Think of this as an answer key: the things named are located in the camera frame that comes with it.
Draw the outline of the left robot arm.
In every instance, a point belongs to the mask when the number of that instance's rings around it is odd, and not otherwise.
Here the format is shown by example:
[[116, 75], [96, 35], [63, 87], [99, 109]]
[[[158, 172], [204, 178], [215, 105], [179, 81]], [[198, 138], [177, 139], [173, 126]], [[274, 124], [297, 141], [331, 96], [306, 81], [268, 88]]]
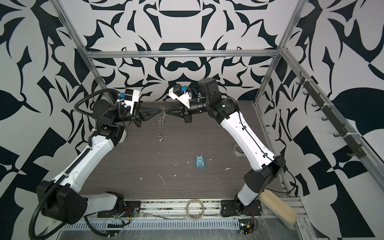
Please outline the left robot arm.
[[37, 187], [39, 203], [29, 224], [34, 231], [39, 215], [58, 220], [65, 224], [75, 224], [89, 215], [108, 212], [117, 215], [123, 212], [124, 196], [116, 192], [82, 196], [80, 191], [92, 171], [100, 161], [126, 136], [126, 127], [134, 123], [141, 127], [162, 112], [159, 107], [147, 107], [137, 101], [118, 99], [114, 104], [98, 100], [92, 112], [83, 111], [75, 104], [75, 110], [97, 121], [98, 126], [88, 139], [88, 144], [68, 167], [51, 181], [42, 181]]

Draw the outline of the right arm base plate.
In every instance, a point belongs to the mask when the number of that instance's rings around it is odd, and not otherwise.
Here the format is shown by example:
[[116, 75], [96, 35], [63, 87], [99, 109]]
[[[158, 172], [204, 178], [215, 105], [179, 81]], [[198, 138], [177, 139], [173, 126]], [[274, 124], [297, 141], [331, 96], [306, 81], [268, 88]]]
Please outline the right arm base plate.
[[221, 200], [221, 216], [235, 217], [235, 216], [260, 216], [262, 212], [261, 202], [255, 199], [248, 206], [241, 205], [241, 202], [235, 200]]

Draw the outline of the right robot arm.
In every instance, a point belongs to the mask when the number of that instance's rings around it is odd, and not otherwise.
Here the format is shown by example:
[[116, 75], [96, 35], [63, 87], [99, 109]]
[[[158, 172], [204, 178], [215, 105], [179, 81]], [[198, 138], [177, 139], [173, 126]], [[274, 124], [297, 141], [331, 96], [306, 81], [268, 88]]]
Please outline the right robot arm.
[[167, 109], [166, 114], [191, 123], [194, 114], [208, 113], [232, 136], [252, 168], [244, 175], [245, 183], [235, 196], [238, 206], [246, 207], [280, 174], [286, 161], [262, 143], [246, 122], [237, 101], [223, 94], [215, 79], [202, 79], [198, 87], [197, 97], [193, 97], [187, 86], [176, 84], [170, 88], [168, 95], [172, 100], [177, 100], [178, 104]]

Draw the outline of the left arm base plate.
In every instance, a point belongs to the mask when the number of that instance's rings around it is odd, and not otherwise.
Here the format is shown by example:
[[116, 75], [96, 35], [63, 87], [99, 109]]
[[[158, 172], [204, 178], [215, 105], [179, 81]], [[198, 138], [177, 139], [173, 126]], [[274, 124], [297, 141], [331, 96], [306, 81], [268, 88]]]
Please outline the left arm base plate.
[[140, 201], [124, 201], [117, 203], [114, 209], [97, 213], [98, 218], [114, 218], [119, 215], [121, 218], [135, 217], [140, 213]]

